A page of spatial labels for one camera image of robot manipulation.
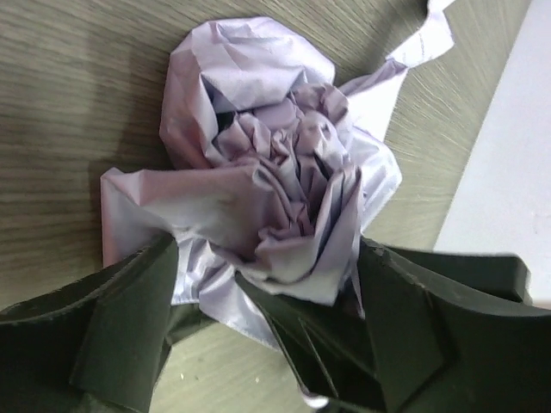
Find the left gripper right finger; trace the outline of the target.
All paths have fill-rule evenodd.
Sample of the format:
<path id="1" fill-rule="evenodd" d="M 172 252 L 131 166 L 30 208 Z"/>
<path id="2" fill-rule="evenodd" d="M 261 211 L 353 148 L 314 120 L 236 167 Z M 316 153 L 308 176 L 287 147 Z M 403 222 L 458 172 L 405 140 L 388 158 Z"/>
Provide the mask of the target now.
<path id="1" fill-rule="evenodd" d="M 362 305 L 389 412 L 547 412 L 550 312 L 363 240 Z"/>

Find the lavender folding umbrella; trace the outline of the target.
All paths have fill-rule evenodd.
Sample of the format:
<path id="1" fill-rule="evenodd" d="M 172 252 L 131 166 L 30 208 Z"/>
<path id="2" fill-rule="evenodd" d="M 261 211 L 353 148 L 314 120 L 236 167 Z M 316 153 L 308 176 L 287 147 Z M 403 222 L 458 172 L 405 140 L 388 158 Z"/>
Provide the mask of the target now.
<path id="1" fill-rule="evenodd" d="M 210 21 L 171 53 L 159 134 L 171 171 L 107 171 L 102 253 L 119 262 L 154 231 L 176 240 L 173 305 L 264 345 L 276 339 L 237 283 L 333 305 L 357 283 L 360 236 L 402 176 L 384 142 L 408 72 L 454 41 L 447 3 L 378 71 L 336 86 L 334 65 L 268 17 Z"/>

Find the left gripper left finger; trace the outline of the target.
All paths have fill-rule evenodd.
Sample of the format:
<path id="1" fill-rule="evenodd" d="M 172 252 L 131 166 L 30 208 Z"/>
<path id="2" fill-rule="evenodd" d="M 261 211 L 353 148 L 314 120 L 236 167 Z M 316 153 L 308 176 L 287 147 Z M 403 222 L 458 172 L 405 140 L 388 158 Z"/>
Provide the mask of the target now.
<path id="1" fill-rule="evenodd" d="M 1 312 L 3 412 L 147 412 L 168 354 L 172 236 Z"/>

